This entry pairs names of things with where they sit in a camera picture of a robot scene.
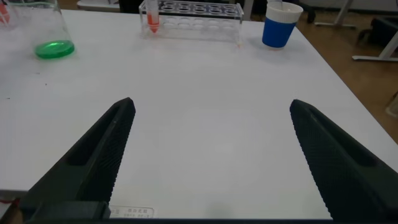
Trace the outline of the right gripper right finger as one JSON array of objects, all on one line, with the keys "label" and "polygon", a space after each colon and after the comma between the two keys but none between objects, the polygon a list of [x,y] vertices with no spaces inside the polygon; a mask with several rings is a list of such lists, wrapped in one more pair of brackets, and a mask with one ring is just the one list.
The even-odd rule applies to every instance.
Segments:
[{"label": "right gripper right finger", "polygon": [[397,172],[316,107],[290,105],[295,134],[318,191],[338,222],[397,221]]}]

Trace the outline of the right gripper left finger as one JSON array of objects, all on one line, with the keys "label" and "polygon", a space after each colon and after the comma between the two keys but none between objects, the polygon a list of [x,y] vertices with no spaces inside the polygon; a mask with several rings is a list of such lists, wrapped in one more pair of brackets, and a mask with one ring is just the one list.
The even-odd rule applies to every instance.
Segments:
[{"label": "right gripper left finger", "polygon": [[108,216],[135,113],[130,98],[113,104],[21,199],[23,218],[80,220]]}]

